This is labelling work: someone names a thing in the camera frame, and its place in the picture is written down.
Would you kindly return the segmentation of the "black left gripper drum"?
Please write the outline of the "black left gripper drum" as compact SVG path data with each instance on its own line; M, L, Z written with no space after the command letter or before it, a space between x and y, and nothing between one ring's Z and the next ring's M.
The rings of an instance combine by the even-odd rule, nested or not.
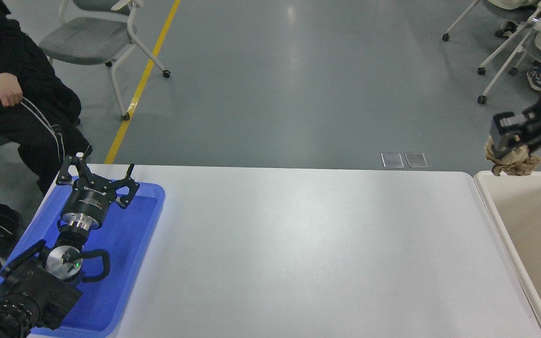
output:
M86 216L91 223L103 223L111 203L116 200L116 193L112 193L112 181L91 182L75 181L72 191L62 208L60 217L65 223L74 218Z

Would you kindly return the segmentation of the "person's hand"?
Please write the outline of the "person's hand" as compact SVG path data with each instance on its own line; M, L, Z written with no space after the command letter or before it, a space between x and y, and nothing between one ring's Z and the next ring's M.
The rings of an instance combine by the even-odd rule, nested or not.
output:
M0 106L15 107L22 102L23 92L17 76L11 73L0 73Z

